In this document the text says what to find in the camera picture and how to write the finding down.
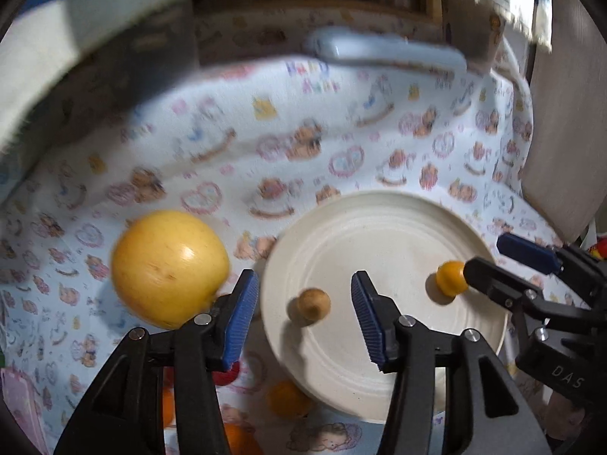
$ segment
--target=small brown ball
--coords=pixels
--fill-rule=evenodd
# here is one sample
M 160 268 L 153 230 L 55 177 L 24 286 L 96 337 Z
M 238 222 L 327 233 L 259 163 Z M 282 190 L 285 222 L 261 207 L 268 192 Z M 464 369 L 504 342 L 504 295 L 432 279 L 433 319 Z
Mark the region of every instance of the small brown ball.
M 331 298 L 320 289 L 306 289 L 297 298 L 297 309 L 310 322 L 317 322 L 329 315 Z

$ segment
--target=orange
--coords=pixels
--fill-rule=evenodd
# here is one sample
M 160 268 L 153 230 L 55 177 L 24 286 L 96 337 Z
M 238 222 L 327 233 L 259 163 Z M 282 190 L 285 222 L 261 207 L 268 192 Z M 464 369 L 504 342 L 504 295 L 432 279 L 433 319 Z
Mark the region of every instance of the orange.
M 212 229 L 176 210 L 135 221 L 112 253 L 120 299 L 139 318 L 165 329 L 208 310 L 229 272 L 228 253 Z
M 445 296 L 454 298 L 468 289 L 464 279 L 464 263 L 450 260 L 436 271 L 436 285 Z
M 162 426 L 167 428 L 175 419 L 175 395 L 169 388 L 162 390 Z
M 255 437 L 235 424 L 224 424 L 228 445 L 232 455 L 263 455 Z
M 270 410 L 284 419 L 304 417 L 314 407 L 314 402 L 290 380 L 275 384 L 266 401 Z

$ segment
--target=plate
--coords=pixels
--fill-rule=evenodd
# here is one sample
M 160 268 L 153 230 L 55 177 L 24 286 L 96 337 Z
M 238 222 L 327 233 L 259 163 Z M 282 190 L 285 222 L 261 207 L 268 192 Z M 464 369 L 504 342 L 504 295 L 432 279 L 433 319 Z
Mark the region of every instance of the plate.
M 459 335 L 479 330 L 494 351 L 507 313 L 475 290 L 449 302 L 433 273 L 450 259 L 493 260 L 481 238 L 453 213 L 404 193 L 344 196 L 301 217 L 278 240 L 262 279 L 263 326 L 278 361 L 311 397 L 335 410 L 385 422 L 394 374 L 371 363 L 350 297 L 350 279 L 366 270 L 378 293 L 429 328 Z M 310 287 L 329 294 L 329 315 L 305 326 L 295 299 Z M 435 408 L 444 408 L 444 369 L 436 370 Z

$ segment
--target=baby print fabric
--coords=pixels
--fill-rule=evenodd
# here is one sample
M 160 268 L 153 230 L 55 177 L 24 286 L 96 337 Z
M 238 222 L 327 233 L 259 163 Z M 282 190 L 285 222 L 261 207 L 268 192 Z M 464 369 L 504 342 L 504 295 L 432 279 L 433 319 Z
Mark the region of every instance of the baby print fabric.
M 192 213 L 217 232 L 231 255 L 227 293 L 244 268 L 262 273 L 281 232 L 327 199 L 415 193 L 465 219 L 500 265 L 535 279 L 547 298 L 579 305 L 495 247 L 504 231 L 559 243 L 520 197 L 531 104 L 508 45 L 500 51 L 483 77 L 300 55 L 207 69 L 50 150 L 7 200 L 0 245 L 0 345 L 31 382 L 49 451 L 124 334 L 159 331 L 119 301 L 108 268 L 120 234 L 153 210 Z M 512 373 L 515 354 L 507 334 Z M 266 455 L 376 450 L 379 426 L 322 406 L 299 422 L 269 411 L 265 394 L 285 375 L 258 318 L 240 368 L 217 389 L 222 415 L 254 433 Z M 529 395 L 541 388 L 521 384 Z M 174 427 L 166 444 L 177 453 Z

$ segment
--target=pink object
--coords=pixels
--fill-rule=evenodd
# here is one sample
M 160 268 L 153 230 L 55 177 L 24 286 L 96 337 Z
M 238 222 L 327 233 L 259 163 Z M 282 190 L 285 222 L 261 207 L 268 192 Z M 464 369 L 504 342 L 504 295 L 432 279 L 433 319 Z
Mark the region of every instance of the pink object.
M 4 403 L 8 410 L 32 444 L 42 455 L 48 455 L 40 418 L 36 413 L 35 392 L 31 380 L 12 369 L 0 370 L 0 378 Z

